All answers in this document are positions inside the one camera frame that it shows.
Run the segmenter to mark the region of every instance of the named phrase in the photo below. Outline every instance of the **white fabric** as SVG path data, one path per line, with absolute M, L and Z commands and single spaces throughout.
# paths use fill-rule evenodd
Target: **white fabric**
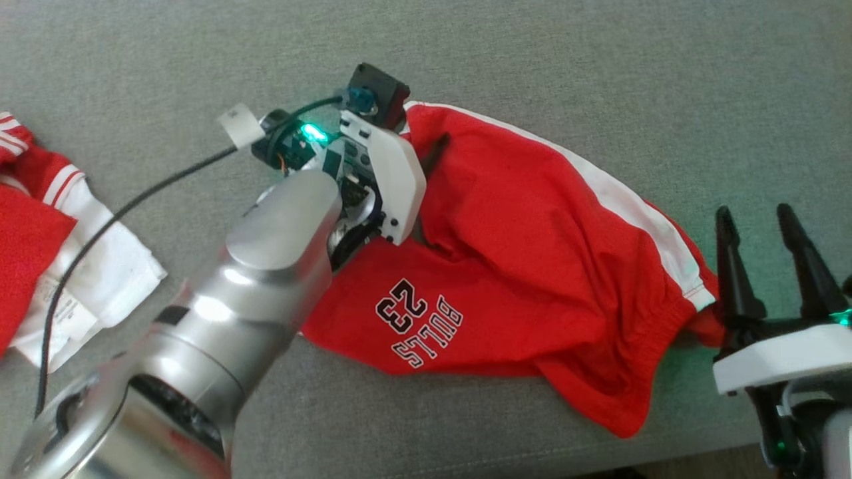
M 68 177 L 65 175 L 61 182 L 57 177 L 55 182 L 61 185 Z M 55 283 L 82 245 L 112 217 L 112 213 L 92 196 L 82 174 L 74 176 L 55 199 L 55 208 L 76 218 L 78 223 L 44 272 L 40 284 Z M 113 224 L 78 265 L 63 291 L 61 304 L 72 312 L 60 316 L 60 308 L 55 315 L 49 371 L 64 364 L 98 331 L 124 320 L 165 275 L 165 270 L 135 235 L 120 222 Z M 12 345 L 35 365 L 41 362 L 42 327 L 47 309 L 42 302 L 38 294 L 33 297 L 27 316 L 12 341 Z

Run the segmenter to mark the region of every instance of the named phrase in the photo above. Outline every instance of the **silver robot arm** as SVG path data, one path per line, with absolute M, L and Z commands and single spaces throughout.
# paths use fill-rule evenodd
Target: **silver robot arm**
M 239 412 L 332 271 L 377 235 L 405 240 L 425 193 L 414 148 L 393 132 L 404 123 L 408 87 L 362 64 L 349 88 L 373 107 L 344 109 L 330 141 L 300 134 L 297 118 L 274 112 L 280 127 L 264 128 L 252 152 L 276 167 L 280 158 L 282 170 L 286 159 L 287 177 L 143 338 L 47 405 L 10 476 L 230 477 Z
M 335 181 L 285 178 L 127 353 L 62 391 L 12 476 L 226 477 L 233 428 L 331 283 Z

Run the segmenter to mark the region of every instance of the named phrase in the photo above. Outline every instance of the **gray fabric surface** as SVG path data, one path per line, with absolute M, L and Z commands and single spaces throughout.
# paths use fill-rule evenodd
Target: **gray fabric surface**
M 227 107 L 297 107 L 369 61 L 414 98 L 569 147 L 678 221 L 711 264 L 713 212 L 730 205 L 758 296 L 794 315 L 777 203 L 837 276 L 852 272 L 850 27 L 845 0 L 0 0 L 0 109 L 117 209 L 226 146 L 214 118 Z M 170 277 L 51 393 L 135 338 L 275 177 L 241 153 L 128 217 Z M 393 378 L 299 340 L 239 419 L 234 475 L 557 477 L 755 441 L 747 401 L 716 395 L 711 356 L 671 351 L 648 423 L 621 441 L 537 379 Z M 0 465 L 35 389 L 36 369 L 6 354 Z

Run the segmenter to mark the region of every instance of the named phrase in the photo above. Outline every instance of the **white stripe trim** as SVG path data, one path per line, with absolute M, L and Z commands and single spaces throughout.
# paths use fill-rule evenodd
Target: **white stripe trim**
M 695 261 L 692 252 L 675 226 L 662 213 L 645 203 L 636 192 L 626 187 L 622 182 L 586 159 L 579 157 L 576 153 L 514 125 L 441 103 L 409 101 L 405 104 L 405 109 L 408 110 L 414 105 L 447 108 L 553 148 L 564 156 L 568 163 L 583 177 L 583 180 L 595 193 L 601 206 L 615 213 L 631 226 L 648 233 L 657 247 L 663 269 L 681 287 L 682 294 L 695 306 L 696 310 L 701 310 L 715 301 L 704 288 L 704 283 L 699 276 L 698 262 Z
M 68 194 L 71 192 L 71 188 L 74 188 L 74 185 L 79 183 L 80 180 L 85 177 L 86 174 L 80 170 L 77 170 L 76 172 L 72 173 L 71 180 L 68 182 L 68 184 L 65 185 L 64 188 L 62 188 L 61 191 L 59 191 L 59 196 L 56 197 L 56 201 L 53 203 L 54 208 L 64 213 L 64 211 L 62 210 L 62 204 L 65 203 L 65 198 L 68 198 Z
M 26 190 L 24 184 L 14 179 L 12 176 L 0 175 L 0 183 L 4 185 L 9 185 L 14 189 L 19 189 L 20 191 L 26 193 L 26 196 L 30 195 L 30 192 Z
M 2 131 L 12 130 L 13 128 L 17 128 L 19 126 L 20 126 L 20 123 L 18 123 L 18 120 L 12 118 L 11 121 L 8 121 L 6 123 L 0 123 L 0 130 L 2 130 Z
M 24 152 L 24 150 L 18 145 L 15 145 L 14 143 L 8 143 L 3 139 L 0 139 L 0 147 L 4 147 L 10 152 L 14 153 L 14 156 L 19 156 L 21 153 Z
M 0 131 L 0 139 L 3 139 L 8 143 L 18 145 L 19 147 L 24 148 L 24 151 L 30 149 L 30 146 L 26 144 L 26 141 L 21 140 L 17 136 L 11 136 L 9 133 L 6 133 L 5 131 Z
M 59 194 L 60 188 L 65 183 L 65 180 L 68 179 L 69 176 L 73 175 L 78 168 L 73 164 L 67 164 L 64 168 L 59 170 L 59 174 L 57 174 L 53 181 L 50 182 L 50 186 L 48 187 L 47 193 L 44 194 L 44 198 L 42 198 L 42 203 L 46 205 L 52 204 L 54 199 L 56 199 L 56 195 Z

